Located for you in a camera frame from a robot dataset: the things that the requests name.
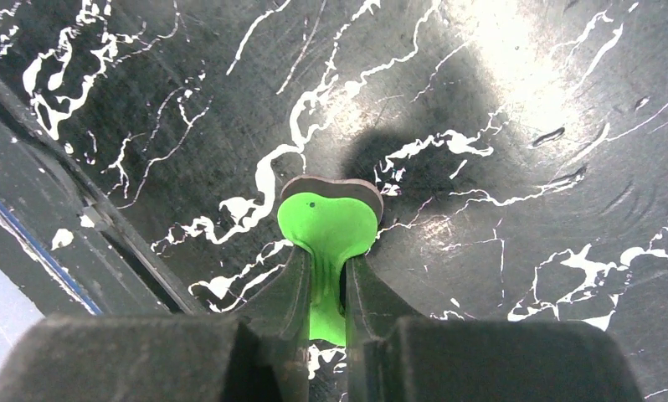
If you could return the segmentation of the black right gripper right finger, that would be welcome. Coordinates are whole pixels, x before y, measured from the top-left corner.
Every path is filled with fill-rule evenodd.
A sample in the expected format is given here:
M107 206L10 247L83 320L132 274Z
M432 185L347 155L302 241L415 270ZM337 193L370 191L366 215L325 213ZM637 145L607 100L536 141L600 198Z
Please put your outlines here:
M584 322L439 320L365 258L345 265L351 401L640 401L617 343Z

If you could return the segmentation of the green bone-shaped eraser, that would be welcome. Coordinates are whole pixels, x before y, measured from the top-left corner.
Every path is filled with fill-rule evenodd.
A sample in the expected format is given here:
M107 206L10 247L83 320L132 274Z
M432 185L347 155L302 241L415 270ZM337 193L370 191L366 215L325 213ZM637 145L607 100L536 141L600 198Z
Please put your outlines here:
M348 260L372 247L383 197L362 179L300 175L283 187L280 199L280 232L311 258L310 339L344 347L342 272Z

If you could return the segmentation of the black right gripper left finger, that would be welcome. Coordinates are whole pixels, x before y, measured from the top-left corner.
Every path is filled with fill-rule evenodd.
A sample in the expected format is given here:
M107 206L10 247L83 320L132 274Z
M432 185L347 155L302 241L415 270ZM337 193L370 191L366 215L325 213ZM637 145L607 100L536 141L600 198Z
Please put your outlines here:
M46 317L0 369L0 401L305 401L311 257L229 313Z

